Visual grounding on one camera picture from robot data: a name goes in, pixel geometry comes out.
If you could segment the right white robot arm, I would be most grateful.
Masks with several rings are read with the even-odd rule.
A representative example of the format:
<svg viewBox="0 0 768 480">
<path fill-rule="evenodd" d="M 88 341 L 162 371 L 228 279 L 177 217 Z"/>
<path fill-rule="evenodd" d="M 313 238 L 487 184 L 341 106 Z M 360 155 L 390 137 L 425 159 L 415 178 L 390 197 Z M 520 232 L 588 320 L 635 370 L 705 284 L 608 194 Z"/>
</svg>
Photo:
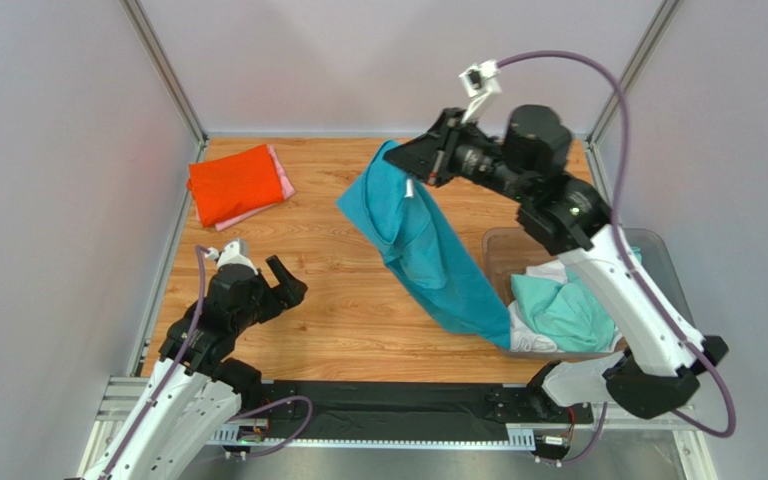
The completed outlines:
<svg viewBox="0 0 768 480">
<path fill-rule="evenodd" d="M 728 346 L 686 321 L 613 226 L 610 206 L 567 172 L 571 142 L 546 106 L 515 108 L 502 138 L 485 134 L 463 109 L 447 108 L 427 132 L 385 159 L 429 186 L 459 177 L 515 201 L 523 230 L 573 270 L 619 328 L 627 344 L 622 352 L 553 361 L 533 377 L 528 388 L 540 416 L 597 402 L 642 419 L 678 413 Z"/>
</svg>

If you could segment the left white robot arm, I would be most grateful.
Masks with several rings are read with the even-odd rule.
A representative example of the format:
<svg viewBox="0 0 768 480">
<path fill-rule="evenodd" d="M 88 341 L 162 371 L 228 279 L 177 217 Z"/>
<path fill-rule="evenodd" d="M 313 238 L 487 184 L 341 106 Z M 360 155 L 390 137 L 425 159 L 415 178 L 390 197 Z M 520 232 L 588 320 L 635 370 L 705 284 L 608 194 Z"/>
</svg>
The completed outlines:
<svg viewBox="0 0 768 480">
<path fill-rule="evenodd" d="M 276 255 L 266 260 L 271 285 L 242 254 L 196 252 L 216 273 L 199 273 L 197 300 L 169 328 L 146 387 L 84 479 L 177 479 L 223 425 L 303 399 L 265 402 L 261 372 L 231 354 L 245 330 L 299 306 L 307 285 Z"/>
</svg>

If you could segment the teal blue t-shirt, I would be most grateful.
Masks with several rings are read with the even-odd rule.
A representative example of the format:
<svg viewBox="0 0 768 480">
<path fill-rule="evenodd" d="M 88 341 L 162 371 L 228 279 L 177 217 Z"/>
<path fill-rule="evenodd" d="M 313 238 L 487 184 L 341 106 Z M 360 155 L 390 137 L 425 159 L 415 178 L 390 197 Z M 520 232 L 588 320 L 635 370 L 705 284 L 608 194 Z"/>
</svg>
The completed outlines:
<svg viewBox="0 0 768 480">
<path fill-rule="evenodd" d="M 445 331 L 511 346 L 510 314 L 428 191 L 384 160 L 399 146 L 381 144 L 337 199 L 345 218 L 370 242 L 384 266 Z M 415 195 L 406 199 L 405 181 Z"/>
</svg>

